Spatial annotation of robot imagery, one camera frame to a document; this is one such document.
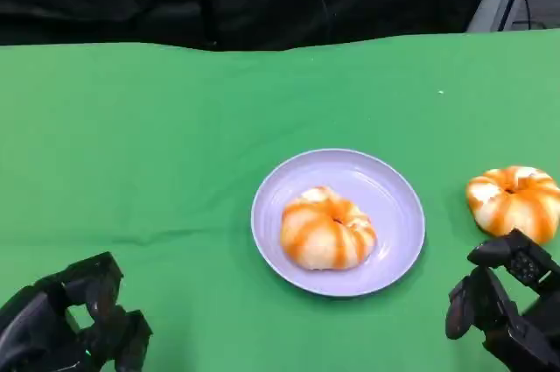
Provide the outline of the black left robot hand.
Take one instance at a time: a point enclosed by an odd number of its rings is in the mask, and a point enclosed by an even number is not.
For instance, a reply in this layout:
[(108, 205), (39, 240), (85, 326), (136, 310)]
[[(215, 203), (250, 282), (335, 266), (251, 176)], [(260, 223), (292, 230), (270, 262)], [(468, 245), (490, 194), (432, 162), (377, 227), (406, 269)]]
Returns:
[(104, 252), (42, 277), (1, 308), (3, 371), (142, 370), (152, 330), (117, 299), (123, 273)]

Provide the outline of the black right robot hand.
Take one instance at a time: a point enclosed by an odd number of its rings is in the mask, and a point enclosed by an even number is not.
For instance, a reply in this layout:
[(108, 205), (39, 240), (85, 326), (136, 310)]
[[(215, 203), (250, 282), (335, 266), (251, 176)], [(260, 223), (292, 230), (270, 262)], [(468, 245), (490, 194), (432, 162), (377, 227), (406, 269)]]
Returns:
[[(471, 327), (483, 347), (510, 371), (559, 370), (559, 265), (520, 230), (492, 238), (467, 256), (475, 265), (449, 293), (445, 334), (463, 337)], [(537, 295), (520, 312), (494, 270), (503, 267)]]

